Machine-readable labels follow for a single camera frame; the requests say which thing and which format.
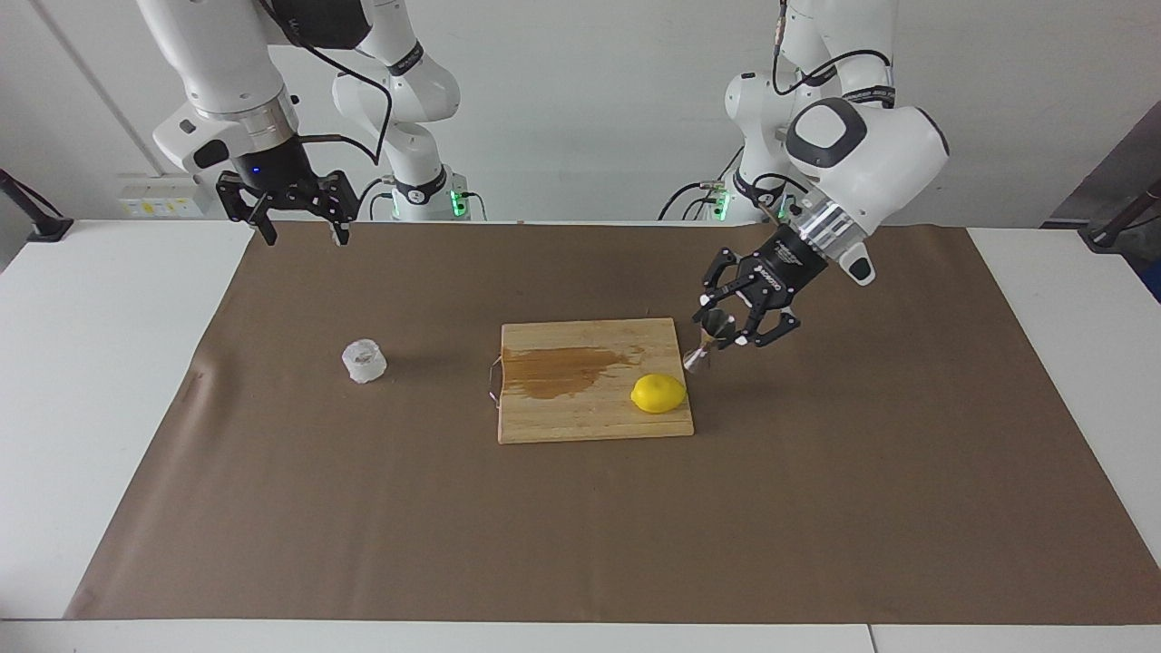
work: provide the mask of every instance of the electrical outlet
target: electrical outlet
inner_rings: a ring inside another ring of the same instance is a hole
[[[209,192],[193,180],[146,179],[125,186],[117,198],[132,217],[205,217]]]
[[[125,186],[121,191],[121,195],[117,196],[117,202],[131,217],[150,217],[150,214],[145,213],[145,207],[142,206],[145,191],[147,191],[145,186]]]

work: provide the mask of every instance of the metal ring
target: metal ring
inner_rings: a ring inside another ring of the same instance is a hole
[[[488,396],[492,397],[492,403],[496,404],[497,409],[499,409],[499,407],[500,407],[500,395],[499,395],[499,393],[500,393],[500,390],[504,389],[504,367],[503,366],[500,367],[500,389],[499,390],[493,390],[492,389],[492,385],[495,383],[495,378],[496,378],[496,366],[500,364],[500,358],[502,357],[497,356],[496,360],[488,368]]]

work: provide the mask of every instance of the white table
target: white table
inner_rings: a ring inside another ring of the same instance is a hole
[[[972,236],[1161,559],[1161,307],[1119,258],[1090,254],[1072,232]],[[63,243],[27,246],[0,275],[0,617],[63,613],[248,238],[247,229],[230,223],[84,222]],[[5,652],[80,644],[98,651],[308,651],[319,643],[398,651],[865,653],[874,644],[880,653],[1161,651],[1161,627],[0,624]]]

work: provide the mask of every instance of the black stand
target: black stand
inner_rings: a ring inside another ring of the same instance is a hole
[[[1153,186],[1149,186],[1147,191],[1125,207],[1125,210],[1120,211],[1109,224],[1091,231],[1081,230],[1081,238],[1094,252],[1109,253],[1117,244],[1117,237],[1120,236],[1120,232],[1159,200],[1161,200],[1161,179],[1158,179]]]
[[[28,217],[33,221],[35,227],[34,231],[28,235],[29,243],[56,243],[60,238],[65,237],[65,232],[72,227],[73,220],[71,217],[52,217],[51,215],[41,210],[41,207],[36,206],[35,202],[26,194],[26,192],[31,193],[42,202],[45,202],[49,208],[56,210],[52,204],[49,204],[31,191],[27,186],[20,182],[20,180],[13,178],[3,168],[0,168],[0,191],[3,191],[5,195],[12,198],[12,201],[16,202],[21,209],[28,214]]]

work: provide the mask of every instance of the green led light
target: green led light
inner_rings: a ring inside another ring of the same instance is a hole
[[[452,195],[452,215],[456,217],[463,217],[464,214],[468,213],[468,203],[463,201],[464,199],[463,195],[456,193],[455,191],[452,191],[450,195]]]
[[[726,211],[729,209],[729,191],[722,191],[721,196],[714,203],[714,217],[719,222],[726,222]]]
[[[783,204],[778,207],[778,222],[786,222],[786,211],[794,203],[794,195],[783,195]]]

